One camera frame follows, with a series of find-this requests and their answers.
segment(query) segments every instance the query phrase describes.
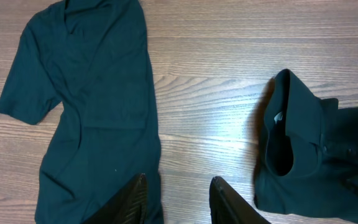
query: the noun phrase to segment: garment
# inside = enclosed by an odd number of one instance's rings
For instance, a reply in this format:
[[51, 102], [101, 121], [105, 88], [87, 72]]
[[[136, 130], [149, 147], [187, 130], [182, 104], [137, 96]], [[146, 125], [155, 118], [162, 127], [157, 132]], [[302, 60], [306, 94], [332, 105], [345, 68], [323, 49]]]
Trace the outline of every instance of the garment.
[[321, 100], [289, 70], [275, 78], [259, 139], [255, 204], [358, 223], [358, 108]]
[[35, 221], [81, 223], [145, 173], [146, 223], [163, 223], [157, 107], [138, 1], [61, 1], [27, 23], [0, 113], [37, 124], [61, 101]]

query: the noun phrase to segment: wood grain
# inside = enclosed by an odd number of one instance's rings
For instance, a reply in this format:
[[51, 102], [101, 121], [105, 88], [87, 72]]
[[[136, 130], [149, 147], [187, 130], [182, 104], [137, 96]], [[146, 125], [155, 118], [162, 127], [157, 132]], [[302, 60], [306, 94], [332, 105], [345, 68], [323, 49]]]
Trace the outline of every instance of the wood grain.
[[[0, 0], [0, 94], [27, 21], [55, 0]], [[293, 70], [318, 97], [358, 106], [358, 1], [143, 0], [162, 140], [167, 223], [210, 223], [223, 176], [253, 204], [269, 80]], [[38, 171], [62, 105], [36, 126], [0, 114], [0, 223], [33, 223]], [[272, 223], [344, 223], [261, 212]]]

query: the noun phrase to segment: folded sleeve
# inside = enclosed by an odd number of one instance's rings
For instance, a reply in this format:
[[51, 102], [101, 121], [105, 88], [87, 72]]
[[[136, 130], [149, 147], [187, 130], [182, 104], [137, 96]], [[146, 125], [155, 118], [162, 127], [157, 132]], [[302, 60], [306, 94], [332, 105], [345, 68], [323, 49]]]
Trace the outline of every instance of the folded sleeve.
[[60, 100], [40, 61], [39, 46], [27, 25], [0, 97], [0, 113], [37, 124]]

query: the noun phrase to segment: wooden surface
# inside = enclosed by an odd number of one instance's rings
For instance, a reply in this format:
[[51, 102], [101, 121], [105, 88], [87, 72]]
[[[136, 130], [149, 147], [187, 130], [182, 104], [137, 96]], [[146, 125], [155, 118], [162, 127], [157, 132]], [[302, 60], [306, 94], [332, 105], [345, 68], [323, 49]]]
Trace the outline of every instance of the wooden surface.
[[[0, 0], [0, 93], [26, 22], [54, 0]], [[167, 223], [210, 223], [223, 176], [253, 204], [268, 81], [290, 68], [319, 97], [358, 106], [358, 1], [143, 0]], [[0, 223], [33, 223], [39, 165], [63, 108], [29, 126], [0, 114]], [[343, 223], [261, 212], [272, 223]]]

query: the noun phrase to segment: shirt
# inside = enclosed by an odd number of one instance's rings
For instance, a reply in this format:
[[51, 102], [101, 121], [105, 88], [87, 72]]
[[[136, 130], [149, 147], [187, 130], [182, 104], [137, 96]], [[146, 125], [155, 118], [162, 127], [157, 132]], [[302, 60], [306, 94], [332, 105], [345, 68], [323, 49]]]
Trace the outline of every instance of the shirt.
[[145, 173], [146, 223], [163, 223], [157, 107], [138, 1], [61, 1], [27, 23], [0, 113], [37, 124], [59, 102], [35, 221], [81, 223]]
[[275, 78], [259, 139], [258, 209], [358, 223], [358, 108], [321, 100], [291, 71]]

